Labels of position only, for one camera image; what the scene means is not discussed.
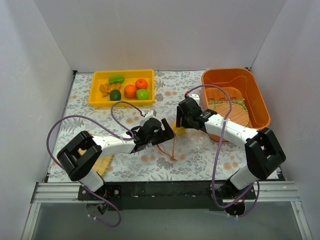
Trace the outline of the yellow fake lemon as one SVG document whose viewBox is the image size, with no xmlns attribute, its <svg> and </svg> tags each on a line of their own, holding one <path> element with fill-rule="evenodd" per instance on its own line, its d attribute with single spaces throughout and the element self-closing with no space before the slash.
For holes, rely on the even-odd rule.
<svg viewBox="0 0 320 240">
<path fill-rule="evenodd" d="M 183 127 L 177 127 L 177 122 L 175 121 L 171 126 L 175 135 L 181 135 L 186 132 L 186 129 Z"/>
</svg>

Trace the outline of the green fake pepper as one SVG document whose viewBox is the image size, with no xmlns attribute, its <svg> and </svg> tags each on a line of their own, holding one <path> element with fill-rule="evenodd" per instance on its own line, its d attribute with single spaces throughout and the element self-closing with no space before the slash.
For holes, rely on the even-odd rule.
<svg viewBox="0 0 320 240">
<path fill-rule="evenodd" d="M 122 84 L 125 81 L 125 77 L 120 74 L 112 75 L 108 78 L 108 83 L 112 84 Z"/>
</svg>

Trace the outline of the orange fake tangerine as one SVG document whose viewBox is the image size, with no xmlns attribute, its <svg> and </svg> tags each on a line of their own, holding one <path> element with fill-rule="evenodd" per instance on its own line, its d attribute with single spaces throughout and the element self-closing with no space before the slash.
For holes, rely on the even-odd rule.
<svg viewBox="0 0 320 240">
<path fill-rule="evenodd" d="M 147 89 L 148 88 L 148 82 L 144 78 L 139 78 L 135 81 L 135 87 L 137 90 L 140 89 Z"/>
<path fill-rule="evenodd" d="M 133 84 L 128 84 L 124 87 L 123 92 L 126 98 L 132 99 L 136 97 L 137 88 Z"/>
</svg>

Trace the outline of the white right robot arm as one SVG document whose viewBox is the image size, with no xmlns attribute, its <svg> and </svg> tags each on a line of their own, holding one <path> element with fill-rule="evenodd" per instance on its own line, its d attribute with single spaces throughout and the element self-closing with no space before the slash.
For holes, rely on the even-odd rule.
<svg viewBox="0 0 320 240">
<path fill-rule="evenodd" d="M 221 190 L 232 199 L 243 195 L 245 188 L 256 180 L 266 180 L 286 160 L 286 155 L 271 129 L 244 127 L 225 120 L 211 109 L 202 111 L 191 97 L 178 104 L 176 126 L 200 130 L 210 135 L 220 134 L 222 139 L 245 151 L 246 165 L 221 186 Z"/>
</svg>

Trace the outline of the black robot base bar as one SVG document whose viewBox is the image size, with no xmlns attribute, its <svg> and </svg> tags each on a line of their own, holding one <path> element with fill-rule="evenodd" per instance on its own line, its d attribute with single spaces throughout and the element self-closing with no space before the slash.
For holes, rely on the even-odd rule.
<svg viewBox="0 0 320 240">
<path fill-rule="evenodd" d="M 108 182 L 96 194 L 119 210 L 221 210 L 212 200 L 210 180 Z"/>
</svg>

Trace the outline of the dark green fake avocado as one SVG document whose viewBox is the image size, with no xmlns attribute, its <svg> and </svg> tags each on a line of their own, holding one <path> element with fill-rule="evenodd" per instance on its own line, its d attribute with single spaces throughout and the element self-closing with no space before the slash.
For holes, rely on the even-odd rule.
<svg viewBox="0 0 320 240">
<path fill-rule="evenodd" d="M 109 93 L 109 99 L 110 101 L 120 101 L 122 98 L 122 94 L 118 89 L 113 89 L 110 93 Z"/>
</svg>

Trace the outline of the light green fake apple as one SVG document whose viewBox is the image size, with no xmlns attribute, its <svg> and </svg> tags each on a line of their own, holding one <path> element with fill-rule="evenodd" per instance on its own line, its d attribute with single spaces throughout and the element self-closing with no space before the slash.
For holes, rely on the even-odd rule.
<svg viewBox="0 0 320 240">
<path fill-rule="evenodd" d="M 142 100 L 142 101 L 148 100 L 149 96 L 150 96 L 149 92 L 144 88 L 138 89 L 136 91 L 136 98 L 138 100 Z"/>
</svg>

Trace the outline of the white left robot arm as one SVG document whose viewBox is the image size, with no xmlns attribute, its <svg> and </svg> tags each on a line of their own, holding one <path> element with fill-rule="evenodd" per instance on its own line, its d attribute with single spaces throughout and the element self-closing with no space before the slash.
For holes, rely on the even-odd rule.
<svg viewBox="0 0 320 240">
<path fill-rule="evenodd" d="M 142 126 L 133 127 L 119 138 L 93 136 L 82 131 L 60 150 L 57 159 L 71 181 L 80 182 L 95 200 L 101 200 L 107 193 L 105 182 L 93 169 L 100 157 L 133 154 L 148 145 L 159 145 L 173 138 L 174 131 L 166 119 L 151 117 Z"/>
</svg>

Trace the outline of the clear zip top bag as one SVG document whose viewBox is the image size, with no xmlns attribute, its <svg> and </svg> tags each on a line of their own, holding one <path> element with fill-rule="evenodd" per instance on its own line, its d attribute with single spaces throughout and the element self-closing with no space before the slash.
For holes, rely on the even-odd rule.
<svg viewBox="0 0 320 240">
<path fill-rule="evenodd" d="M 172 124 L 176 122 L 176 119 L 169 116 L 166 120 L 172 129 Z M 216 142 L 212 141 L 207 133 L 201 130 L 186 129 L 183 134 L 176 135 L 174 133 L 173 139 L 158 144 L 157 148 L 162 154 L 169 156 L 171 160 L 177 161 L 185 160 L 196 151 L 203 148 L 208 149 L 213 144 L 216 144 Z"/>
</svg>

